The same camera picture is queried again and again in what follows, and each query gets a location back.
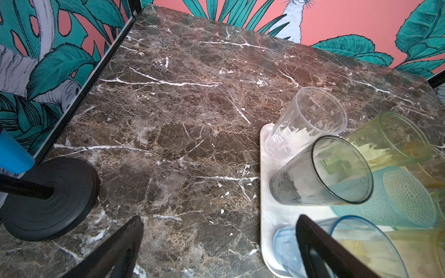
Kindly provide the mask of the clear tall plastic tumbler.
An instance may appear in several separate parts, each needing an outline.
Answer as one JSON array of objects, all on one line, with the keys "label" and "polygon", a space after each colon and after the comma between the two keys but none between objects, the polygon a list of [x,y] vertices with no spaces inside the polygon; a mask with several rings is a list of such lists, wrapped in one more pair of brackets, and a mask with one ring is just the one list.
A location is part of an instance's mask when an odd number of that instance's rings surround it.
[{"label": "clear tall plastic tumbler", "polygon": [[324,135],[338,135],[348,124],[346,111],[330,93],[315,87],[300,89],[265,140],[276,159],[290,158]]}]

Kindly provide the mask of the smoky grey tall tumbler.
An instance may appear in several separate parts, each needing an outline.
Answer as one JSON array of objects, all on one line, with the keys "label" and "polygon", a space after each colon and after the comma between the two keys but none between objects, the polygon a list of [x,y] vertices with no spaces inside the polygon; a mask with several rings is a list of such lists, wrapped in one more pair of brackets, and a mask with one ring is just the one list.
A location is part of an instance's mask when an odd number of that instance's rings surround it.
[{"label": "smoky grey tall tumbler", "polygon": [[374,190],[370,166],[348,141],[321,136],[272,177],[273,198],[289,206],[360,205]]}]

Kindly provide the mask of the short green tumbler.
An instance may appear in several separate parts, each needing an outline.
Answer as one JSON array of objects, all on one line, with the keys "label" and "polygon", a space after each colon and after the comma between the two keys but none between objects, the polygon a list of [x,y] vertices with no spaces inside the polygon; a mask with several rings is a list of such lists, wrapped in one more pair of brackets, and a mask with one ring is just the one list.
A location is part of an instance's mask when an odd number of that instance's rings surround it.
[{"label": "short green tumbler", "polygon": [[438,190],[430,193],[431,198],[433,200],[433,204],[436,209],[436,222],[433,225],[435,229],[444,229],[445,228],[445,190]]}]

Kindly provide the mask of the short amber tumbler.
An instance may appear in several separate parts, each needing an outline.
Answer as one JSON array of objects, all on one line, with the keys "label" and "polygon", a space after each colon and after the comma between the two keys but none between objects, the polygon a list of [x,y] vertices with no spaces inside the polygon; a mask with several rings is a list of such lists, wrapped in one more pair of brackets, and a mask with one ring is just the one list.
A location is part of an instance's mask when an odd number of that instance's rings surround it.
[{"label": "short amber tumbler", "polygon": [[445,154],[432,147],[431,159],[423,163],[411,164],[406,169],[425,187],[442,189],[445,187]]}]

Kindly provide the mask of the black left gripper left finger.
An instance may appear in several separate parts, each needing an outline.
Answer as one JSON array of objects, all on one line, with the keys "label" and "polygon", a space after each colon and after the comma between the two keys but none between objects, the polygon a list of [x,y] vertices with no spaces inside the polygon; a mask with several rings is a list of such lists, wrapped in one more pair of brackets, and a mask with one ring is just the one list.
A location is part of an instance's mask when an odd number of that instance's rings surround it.
[{"label": "black left gripper left finger", "polygon": [[63,276],[65,278],[132,277],[143,233],[144,224],[137,215]]}]

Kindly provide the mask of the pale blue tall tumbler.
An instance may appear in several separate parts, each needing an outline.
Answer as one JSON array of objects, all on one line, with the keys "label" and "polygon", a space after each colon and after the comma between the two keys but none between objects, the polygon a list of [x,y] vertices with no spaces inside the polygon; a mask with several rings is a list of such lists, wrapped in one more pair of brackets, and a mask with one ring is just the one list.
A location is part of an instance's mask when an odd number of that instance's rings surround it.
[{"label": "pale blue tall tumbler", "polygon": [[[407,278],[406,267],[396,247],[372,222],[355,215],[315,221],[334,240],[381,278]],[[296,227],[278,230],[272,242],[278,264],[294,278],[306,278],[296,238]]]}]

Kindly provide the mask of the white plastic tray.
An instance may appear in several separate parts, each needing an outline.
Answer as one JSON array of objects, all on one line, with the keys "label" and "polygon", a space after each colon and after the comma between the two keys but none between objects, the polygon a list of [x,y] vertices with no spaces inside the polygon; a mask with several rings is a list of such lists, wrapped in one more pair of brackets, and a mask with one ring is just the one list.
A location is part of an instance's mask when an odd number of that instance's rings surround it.
[{"label": "white plastic tray", "polygon": [[270,182],[273,175],[287,163],[269,156],[265,150],[265,140],[271,133],[274,124],[264,125],[260,130],[260,249],[268,269],[279,278],[290,278],[276,260],[273,253],[275,233],[288,226],[295,226],[301,214],[313,221],[333,218],[336,215],[329,206],[286,206],[278,203],[272,196]]}]

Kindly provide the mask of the tall amber tumbler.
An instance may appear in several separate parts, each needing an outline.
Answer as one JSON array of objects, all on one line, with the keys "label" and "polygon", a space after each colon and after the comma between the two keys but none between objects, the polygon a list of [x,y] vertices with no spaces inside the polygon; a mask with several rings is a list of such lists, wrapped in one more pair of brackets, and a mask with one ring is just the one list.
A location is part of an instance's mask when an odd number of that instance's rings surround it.
[{"label": "tall amber tumbler", "polygon": [[445,231],[416,229],[385,233],[402,257],[411,278],[445,276]]}]

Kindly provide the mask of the black round microphone stand base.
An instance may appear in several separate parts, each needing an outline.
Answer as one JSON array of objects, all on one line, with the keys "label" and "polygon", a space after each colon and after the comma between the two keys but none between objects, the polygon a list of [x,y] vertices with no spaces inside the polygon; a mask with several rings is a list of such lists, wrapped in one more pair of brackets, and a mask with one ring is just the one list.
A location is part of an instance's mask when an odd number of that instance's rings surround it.
[{"label": "black round microphone stand base", "polygon": [[22,178],[1,175],[7,193],[1,220],[14,237],[39,242],[56,239],[79,225],[95,205],[100,178],[88,162],[55,158]]}]

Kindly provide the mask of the tall green tumbler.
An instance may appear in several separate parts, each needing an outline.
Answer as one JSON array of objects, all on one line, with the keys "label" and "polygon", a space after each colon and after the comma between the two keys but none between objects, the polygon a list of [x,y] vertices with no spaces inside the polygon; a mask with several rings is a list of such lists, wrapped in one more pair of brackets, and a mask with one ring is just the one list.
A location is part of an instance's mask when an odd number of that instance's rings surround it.
[{"label": "tall green tumbler", "polygon": [[425,162],[432,157],[426,135],[396,112],[382,112],[346,136],[365,158],[371,171]]}]

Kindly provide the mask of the blue toy microphone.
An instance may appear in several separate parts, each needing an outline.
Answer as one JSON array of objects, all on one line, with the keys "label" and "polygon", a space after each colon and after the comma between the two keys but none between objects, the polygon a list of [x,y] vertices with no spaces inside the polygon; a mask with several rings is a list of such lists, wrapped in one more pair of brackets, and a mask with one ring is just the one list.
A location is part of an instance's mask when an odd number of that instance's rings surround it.
[{"label": "blue toy microphone", "polygon": [[1,126],[1,168],[13,174],[22,174],[34,164],[34,157]]}]

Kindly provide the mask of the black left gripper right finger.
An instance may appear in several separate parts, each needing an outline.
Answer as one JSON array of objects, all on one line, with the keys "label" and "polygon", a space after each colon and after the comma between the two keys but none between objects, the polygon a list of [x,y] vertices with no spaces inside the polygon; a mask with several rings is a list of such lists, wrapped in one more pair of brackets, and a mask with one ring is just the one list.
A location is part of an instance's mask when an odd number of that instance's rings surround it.
[{"label": "black left gripper right finger", "polygon": [[346,215],[324,220],[328,230],[321,227],[307,215],[299,216],[296,228],[296,239],[301,258],[309,278],[377,278],[378,275],[360,262],[350,251],[333,238],[334,231],[342,230],[358,233],[382,231],[370,221],[355,215]]}]

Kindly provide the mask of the black corner frame post right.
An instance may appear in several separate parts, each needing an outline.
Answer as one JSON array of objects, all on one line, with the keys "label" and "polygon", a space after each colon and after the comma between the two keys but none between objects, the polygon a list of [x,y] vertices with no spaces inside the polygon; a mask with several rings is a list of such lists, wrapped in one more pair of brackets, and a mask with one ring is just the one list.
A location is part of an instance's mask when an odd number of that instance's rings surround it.
[{"label": "black corner frame post right", "polygon": [[436,89],[445,83],[445,70],[430,77],[428,83],[432,89]]}]

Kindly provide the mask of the frosted teal textured tumbler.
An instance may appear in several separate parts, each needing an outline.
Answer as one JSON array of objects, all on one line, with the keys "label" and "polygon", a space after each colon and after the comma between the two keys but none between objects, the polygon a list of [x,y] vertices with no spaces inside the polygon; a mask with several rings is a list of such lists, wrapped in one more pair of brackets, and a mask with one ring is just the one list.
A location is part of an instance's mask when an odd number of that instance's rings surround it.
[{"label": "frosted teal textured tumbler", "polygon": [[406,169],[387,167],[373,172],[374,190],[361,205],[332,206],[337,216],[356,215],[375,225],[431,228],[437,212],[425,187]]}]

